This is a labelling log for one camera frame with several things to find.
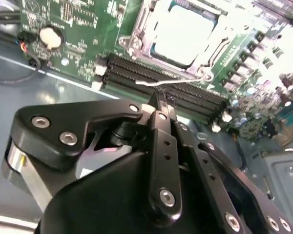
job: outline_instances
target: black cable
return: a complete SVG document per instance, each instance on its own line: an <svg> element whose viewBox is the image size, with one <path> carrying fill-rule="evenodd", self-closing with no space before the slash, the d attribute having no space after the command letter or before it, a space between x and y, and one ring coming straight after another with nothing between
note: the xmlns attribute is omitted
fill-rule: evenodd
<svg viewBox="0 0 293 234"><path fill-rule="evenodd" d="M241 171L244 171L244 170L246 170L246 165L247 165L245 154L244 154L244 152L242 150L242 147L241 147L241 145L240 145L240 143L238 141L237 136L234 134L234 135L232 135L232 137L233 137L233 141L235 142L236 149L237 149L237 151L238 151L238 153L239 153L239 155L241 157L241 161L242 161L242 165L240 166L239 169Z"/></svg>
<svg viewBox="0 0 293 234"><path fill-rule="evenodd" d="M16 45L15 44L15 37L14 36L9 35L9 34L6 34L6 33L1 32L1 31L0 31L0 40L3 40L5 42L9 42L11 44Z"/></svg>
<svg viewBox="0 0 293 234"><path fill-rule="evenodd" d="M20 78L17 78L17 79L0 79L0 84L5 84L5 85L12 85L12 84L18 84L18 83L22 83L24 81L28 81L30 80L31 78L33 78L35 75L38 74L39 70L41 69L41 62L39 60L39 58L33 53L33 52L30 52L30 51L27 51L26 54L30 57L32 57L36 63L37 63L37 67L35 69L34 72L24 76L24 77L20 77Z"/></svg>
<svg viewBox="0 0 293 234"><path fill-rule="evenodd" d="M0 18L4 17L20 17L20 11L0 11Z"/></svg>
<svg viewBox="0 0 293 234"><path fill-rule="evenodd" d="M20 24L20 19L0 19L0 24Z"/></svg>

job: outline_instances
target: capacitor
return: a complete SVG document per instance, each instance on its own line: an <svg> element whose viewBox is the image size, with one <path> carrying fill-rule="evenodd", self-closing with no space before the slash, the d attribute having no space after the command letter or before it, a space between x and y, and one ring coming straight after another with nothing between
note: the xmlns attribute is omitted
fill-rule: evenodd
<svg viewBox="0 0 293 234"><path fill-rule="evenodd" d="M285 107L291 105L291 100L285 94L280 94L280 99Z"/></svg>
<svg viewBox="0 0 293 234"><path fill-rule="evenodd" d="M248 77L252 73L252 70L250 68L243 66L241 64L237 65L235 70L237 73L245 77Z"/></svg>
<svg viewBox="0 0 293 234"><path fill-rule="evenodd" d="M261 41L259 41L259 44L265 48L273 48L274 41L272 38L265 36Z"/></svg>
<svg viewBox="0 0 293 234"><path fill-rule="evenodd" d="M254 78L256 79L256 84L264 84L265 82L267 82L267 78L263 76L263 74L261 72L257 72L254 75Z"/></svg>
<svg viewBox="0 0 293 234"><path fill-rule="evenodd" d="M286 54L280 48L275 49L273 53L278 58L282 73L293 72L293 53Z"/></svg>
<svg viewBox="0 0 293 234"><path fill-rule="evenodd" d="M232 81L233 83L236 83L238 85L241 85L243 83L245 78L243 78L242 76L239 76L237 74L233 74L231 77L230 77L230 81Z"/></svg>
<svg viewBox="0 0 293 234"><path fill-rule="evenodd" d="M239 120L238 118L235 118L235 119L234 119L234 126L235 126L236 128L238 128L238 127L241 126L240 120Z"/></svg>
<svg viewBox="0 0 293 234"><path fill-rule="evenodd" d="M232 120L232 116L227 111L224 111L222 116L221 116L221 119L224 122L229 123Z"/></svg>
<svg viewBox="0 0 293 234"><path fill-rule="evenodd" d="M284 78L282 78L281 81L284 84L284 86L287 88L288 91L291 91L293 89L293 85L291 84L291 82L289 81L288 78L284 77Z"/></svg>
<svg viewBox="0 0 293 234"><path fill-rule="evenodd" d="M264 48L258 45L251 51L251 54L259 61L262 61L266 57Z"/></svg>
<svg viewBox="0 0 293 234"><path fill-rule="evenodd" d="M258 67L259 61L255 58L252 58L251 56L247 56L245 60L243 60L243 64L255 70Z"/></svg>
<svg viewBox="0 0 293 234"><path fill-rule="evenodd" d="M244 89L247 95L253 95L256 92L256 88L251 83L247 83L246 85L244 85Z"/></svg>
<svg viewBox="0 0 293 234"><path fill-rule="evenodd" d="M211 130L214 133L218 133L221 130L221 127L219 127L219 125L217 124L216 121L213 122L212 126L211 126Z"/></svg>
<svg viewBox="0 0 293 234"><path fill-rule="evenodd" d="M254 114L254 118L255 118L255 119L260 119L260 117L261 117L261 114L260 114L260 113L255 113L255 114Z"/></svg>
<svg viewBox="0 0 293 234"><path fill-rule="evenodd" d="M238 100L238 96L237 95L232 95L230 97L230 101L231 101L232 106L236 106L236 105L239 104L239 100Z"/></svg>
<svg viewBox="0 0 293 234"><path fill-rule="evenodd" d="M246 117L246 114L245 113L241 113L239 114L239 118L240 118L240 123L244 123L246 121L248 121L248 118Z"/></svg>

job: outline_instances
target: silver screw head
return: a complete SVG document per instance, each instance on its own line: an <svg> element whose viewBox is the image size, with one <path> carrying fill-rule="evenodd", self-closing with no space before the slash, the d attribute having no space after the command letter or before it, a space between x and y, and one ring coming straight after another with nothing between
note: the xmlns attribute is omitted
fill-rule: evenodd
<svg viewBox="0 0 293 234"><path fill-rule="evenodd" d="M134 112L137 112L137 111L139 110L138 107L136 107L136 106L134 106L134 105L130 105L129 107L130 107L130 109L131 109L132 111L134 111Z"/></svg>
<svg viewBox="0 0 293 234"><path fill-rule="evenodd" d="M280 219L280 222L281 222L282 226L284 227L284 229L287 230L288 232L290 232L291 227L289 226L287 221L285 221L283 218L279 218L279 219Z"/></svg>
<svg viewBox="0 0 293 234"><path fill-rule="evenodd" d="M269 223L269 225L272 227L272 229L274 229L275 231L279 231L279 225L277 224L277 222L271 218L270 216L267 216L267 221Z"/></svg>
<svg viewBox="0 0 293 234"><path fill-rule="evenodd" d="M240 231L240 224L239 221L230 213L225 214L225 218L229 226L235 231L239 232Z"/></svg>
<svg viewBox="0 0 293 234"><path fill-rule="evenodd" d="M164 203L164 205L168 207L173 207L175 205L175 197L167 189L162 189L160 191L160 199Z"/></svg>
<svg viewBox="0 0 293 234"><path fill-rule="evenodd" d="M215 147L214 147L211 143L207 143L207 146L208 146L211 150L215 150Z"/></svg>
<svg viewBox="0 0 293 234"><path fill-rule="evenodd" d="M180 127L185 131L188 130L188 127L183 123L180 124Z"/></svg>
<svg viewBox="0 0 293 234"><path fill-rule="evenodd" d="M42 116L33 117L31 122L36 128L47 128L50 126L50 121Z"/></svg>
<svg viewBox="0 0 293 234"><path fill-rule="evenodd" d="M199 132L196 134L196 138L199 140L208 140L209 136L206 133Z"/></svg>
<svg viewBox="0 0 293 234"><path fill-rule="evenodd" d="M77 136L73 133L63 132L60 135L60 141L65 145L73 146L76 145L78 139Z"/></svg>
<svg viewBox="0 0 293 234"><path fill-rule="evenodd" d="M161 118L162 120L165 120L165 119L167 119L167 118L166 118L166 116L165 116L165 115L163 115L162 113L160 113L160 114L159 114L159 116L160 116L160 118Z"/></svg>

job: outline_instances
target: electrolytic capacitor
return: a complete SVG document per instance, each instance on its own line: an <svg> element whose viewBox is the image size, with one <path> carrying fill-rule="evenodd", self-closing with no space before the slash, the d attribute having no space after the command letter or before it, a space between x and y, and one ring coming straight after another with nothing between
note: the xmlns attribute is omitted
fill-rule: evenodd
<svg viewBox="0 0 293 234"><path fill-rule="evenodd" d="M255 70L258 67L259 61L252 58L251 56L247 56L246 59L243 60L243 64Z"/></svg>
<svg viewBox="0 0 293 234"><path fill-rule="evenodd" d="M239 117L240 117L240 123L244 123L246 121L248 121L248 118L246 117L246 114L245 113L241 113L239 114Z"/></svg>
<svg viewBox="0 0 293 234"><path fill-rule="evenodd" d="M240 120L239 120L238 118L235 118L235 119L234 119L234 126L235 126L236 128L238 128L238 127L241 126Z"/></svg>
<svg viewBox="0 0 293 234"><path fill-rule="evenodd" d="M251 83L247 83L246 85L244 85L244 89L247 95L253 95L256 92L256 88Z"/></svg>
<svg viewBox="0 0 293 234"><path fill-rule="evenodd" d="M284 86L287 88L288 91L291 91L293 89L293 85L291 84L291 82L289 81L288 78L284 77L284 78L282 78L281 81L284 84Z"/></svg>
<svg viewBox="0 0 293 234"><path fill-rule="evenodd" d="M285 107L291 105L291 100L285 94L280 94L280 99Z"/></svg>
<svg viewBox="0 0 293 234"><path fill-rule="evenodd" d="M239 104L238 96L237 95L232 95L230 97L230 101L232 106L237 106Z"/></svg>

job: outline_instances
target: circuit board components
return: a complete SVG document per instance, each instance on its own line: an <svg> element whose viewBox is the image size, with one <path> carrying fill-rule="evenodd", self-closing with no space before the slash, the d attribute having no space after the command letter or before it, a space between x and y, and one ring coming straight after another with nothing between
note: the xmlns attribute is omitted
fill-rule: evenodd
<svg viewBox="0 0 293 234"><path fill-rule="evenodd" d="M50 69L89 82L94 91L105 88L139 101L162 90L186 117L215 132L236 128L249 139L291 103L293 8L286 6L227 0L20 3L23 31L38 38L28 49Z"/></svg>

